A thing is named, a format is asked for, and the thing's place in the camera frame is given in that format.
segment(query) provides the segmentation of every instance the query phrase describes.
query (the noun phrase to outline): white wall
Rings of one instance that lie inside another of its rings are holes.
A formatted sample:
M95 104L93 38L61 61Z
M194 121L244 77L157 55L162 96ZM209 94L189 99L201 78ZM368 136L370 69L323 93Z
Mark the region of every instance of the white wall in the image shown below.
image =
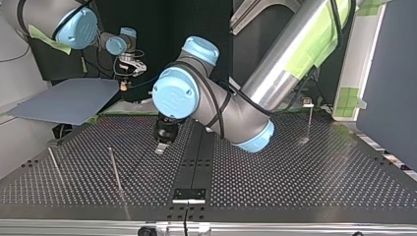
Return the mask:
M46 90L31 51L23 58L1 62L25 53L28 44L0 12L0 179L41 153L53 139L52 123L14 119L1 114Z

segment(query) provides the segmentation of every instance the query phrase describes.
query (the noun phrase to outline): black cable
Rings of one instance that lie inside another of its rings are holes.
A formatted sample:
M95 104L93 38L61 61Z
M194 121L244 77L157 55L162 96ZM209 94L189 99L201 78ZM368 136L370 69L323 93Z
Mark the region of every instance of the black cable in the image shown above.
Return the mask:
M242 90L238 89L237 87L233 86L231 83L227 82L227 81L219 81L220 83L225 83L227 84L232 90L234 90L239 96L241 96L246 102L248 102L250 105L252 105L253 107L255 107L257 110L261 111L262 113L264 113L266 116L270 116L272 114L272 112L267 111L265 109L263 109L260 105L258 105L257 103L255 103L249 96L247 96Z
M188 64L187 62L175 61L175 62L172 62L172 63L168 64L167 68L172 67L172 66L176 66L176 65L185 66L185 67L187 67L187 69L193 71L200 78L200 80L203 82L205 87L208 89L208 93L211 97L212 103L214 104L215 112L217 113L217 116L218 116L218 122L219 122L219 125L220 125L220 137L223 139L224 138L223 114L220 110L220 106L218 105L218 101L217 101L217 98L215 97L214 91L212 90L211 86L209 85L209 82L206 80L206 78L197 69L195 69L192 65Z
M74 16L76 16L79 12L81 12L81 10L83 10L86 6L88 6L93 0L89 0L86 3L82 4L79 8L77 8L76 10L74 10L74 12L72 12L67 18L65 18L64 21L62 21L58 27L55 29L55 31L52 34L52 39L56 40L56 35L58 34L58 32L65 27L65 25L67 25L67 23L69 23L71 21L71 19L74 18Z
M91 67L95 68L98 72L98 77L100 77L100 75L104 75L106 76L108 79L111 79L112 77L109 76L107 73L101 71L95 64L93 64L91 61L87 60L85 54L84 54L84 50L81 50L81 56L84 58L84 61L89 64Z
M187 217L188 217L188 210L185 212L185 218L184 218L184 235L188 236L188 227L187 227Z
M291 99L291 101L289 102L289 104L287 105L287 107L285 107L285 109L283 109L284 111L288 111L289 109L291 109L291 107L294 105L295 101L300 96L301 91L303 90L304 86L309 81L309 79L310 79L310 76L308 76L307 78L304 79L304 81L302 82L302 84L298 88L297 92L295 93L294 97Z
M343 29L343 35L345 35L353 26L353 20L355 18L355 13L356 13L356 0L351 0L350 1L350 12L349 12L349 17L347 19L347 23L346 26Z
M341 31L342 26L340 22L340 15L338 13L336 0L330 0L330 3L331 3L331 11L333 12L334 24L337 30L337 47L336 48L340 48L343 45L343 33Z
M15 57L15 58L7 59L7 60L1 60L0 63L3 63L3 62L11 62L11 61L16 61L18 59L21 59L22 57L28 55L29 50L30 50L30 45L28 45L28 48L27 48L27 50L25 51L24 54L22 54L22 55L20 55L18 57Z
M99 52L100 52L100 49L97 47L97 50L95 51L95 58L97 60L98 66L104 71L113 72L113 68L107 69L101 64L100 57L99 57Z
M7 120L7 121L5 121L5 122L2 122L2 123L0 123L0 126L2 126L2 125L6 125L7 123L9 123L9 122L11 122L11 121L14 121L14 120L16 120L16 119L18 119L18 117L14 117L14 118L12 118L12 119L10 119L10 120Z
M326 101L326 98L323 96L322 90L319 87L319 83L316 80L313 80L316 83L316 88L319 91L320 96L323 98L323 101L326 103L326 106L328 107L328 109L330 109L331 113L333 113L333 109L330 106L330 103L328 103Z

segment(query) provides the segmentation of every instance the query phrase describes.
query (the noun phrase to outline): metal frame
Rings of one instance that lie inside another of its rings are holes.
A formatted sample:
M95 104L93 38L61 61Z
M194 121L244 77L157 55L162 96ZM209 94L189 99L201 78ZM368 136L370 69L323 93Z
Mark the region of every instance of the metal frame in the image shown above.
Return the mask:
M337 128L338 124L335 123L332 126ZM82 127L78 132L82 132L87 127L89 125ZM70 141L76 135L66 138L66 141ZM382 163L384 166L381 168L387 171L393 179L398 179L402 185L416 187L416 183L412 179L394 165L389 165L389 162L380 153L369 147L360 138L353 134L345 135L350 137L352 144L359 146L362 151L380 156L381 158L374 161ZM360 208L330 209L327 207L293 209L289 207L279 211L262 209L243 210L236 213L233 212L233 209L214 208L210 205L209 195L213 172L214 149L212 147L215 139L215 134L205 132L201 125L194 125L170 193L170 196L174 196L176 189L206 189L208 198L203 205L171 203L163 210L151 208L135 210L132 208L132 211L129 209L129 214L122 207L60 207L56 210L61 214L53 216L45 212L42 207L1 206L0 217L7 219L0 219L0 235L136 235L141 227L155 228L158 235L183 235L184 222L187 225L188 235L201 236L253 235L254 232L259 235L321 235L329 233L346 235L356 231L361 231L365 235L366 233L417 234L416 211L412 209L392 211L362 210ZM49 158L47 151L35 157L32 163L36 164L35 160L42 161L44 158ZM14 181L27 171L28 168L14 171L7 178L1 180L0 185Z
M230 20L231 32L234 35L244 29L263 10L273 5L283 5L296 13L302 0L245 0Z
M334 123L332 126L347 129L339 123ZM402 185L414 189L417 194L416 182L409 178L405 173L399 170L385 159L379 152L369 147L364 141L352 133L346 134L352 139L352 145L358 146L359 149L366 153L371 153L377 156L373 161L381 165L381 169ZM201 151L199 152L199 159L209 160L213 162L213 146L215 142L215 134L204 133L201 142ZM207 169L199 169L196 173L193 188L208 189L208 196L211 194L211 173L212 167ZM210 204L209 197L205 205L196 206L196 209L203 208L203 211L198 211L199 217L194 217L193 221L208 223L208 222L228 222L235 223L375 223L375 224L414 224L417 225L417 209L403 208L396 210L386 209L364 209L364 208L331 208L331 207L314 207L314 208L298 208L287 207L284 209L239 209L239 207L213 207Z

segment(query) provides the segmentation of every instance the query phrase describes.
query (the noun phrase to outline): perforated metal table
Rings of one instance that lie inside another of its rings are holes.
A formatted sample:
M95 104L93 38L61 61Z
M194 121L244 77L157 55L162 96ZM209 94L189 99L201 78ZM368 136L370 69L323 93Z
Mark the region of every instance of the perforated metal table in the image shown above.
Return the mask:
M316 114L310 129L307 113L274 115L276 134L256 154L191 120L165 155L154 154L155 120L102 117L53 149L59 168L45 151L1 180L0 235L8 232L2 227L23 230L17 222L32 230L34 222L39 228L56 220L65 228L80 222L84 229L128 231L160 222L177 228L217 222L223 229L266 223L417 225L417 183L326 115ZM108 148L114 149L123 192ZM175 205L178 189L204 189L206 203ZM94 226L86 223L91 220ZM417 234L412 226L407 230Z

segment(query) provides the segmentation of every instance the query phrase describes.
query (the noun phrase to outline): gray cylinder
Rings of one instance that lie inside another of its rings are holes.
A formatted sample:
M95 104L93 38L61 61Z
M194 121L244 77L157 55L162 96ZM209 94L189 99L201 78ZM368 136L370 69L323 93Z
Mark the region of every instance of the gray cylinder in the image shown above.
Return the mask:
M71 11L80 7L75 0L27 0L20 5L21 0L3 0L2 9L6 21L15 29L27 33L32 25L52 37L62 19ZM19 21L18 10L22 9L22 20Z

